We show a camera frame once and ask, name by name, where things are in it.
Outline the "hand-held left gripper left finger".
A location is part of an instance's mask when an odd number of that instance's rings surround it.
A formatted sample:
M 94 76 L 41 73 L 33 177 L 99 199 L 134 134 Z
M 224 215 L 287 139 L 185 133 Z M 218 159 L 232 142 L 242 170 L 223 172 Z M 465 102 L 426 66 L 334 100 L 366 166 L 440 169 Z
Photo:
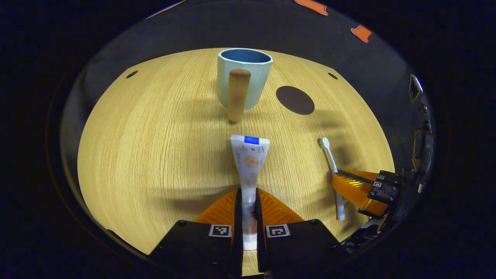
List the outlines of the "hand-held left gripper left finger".
M 223 195 L 195 220 L 178 220 L 149 255 L 169 277 L 241 277 L 241 189 Z

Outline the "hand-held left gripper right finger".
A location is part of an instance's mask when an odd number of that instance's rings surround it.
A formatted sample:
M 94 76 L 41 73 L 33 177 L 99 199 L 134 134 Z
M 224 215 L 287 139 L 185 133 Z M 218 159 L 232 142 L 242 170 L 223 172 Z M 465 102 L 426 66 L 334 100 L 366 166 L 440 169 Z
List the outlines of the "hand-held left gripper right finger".
M 319 219 L 304 220 L 256 189 L 257 261 L 266 277 L 323 277 L 351 258 Z

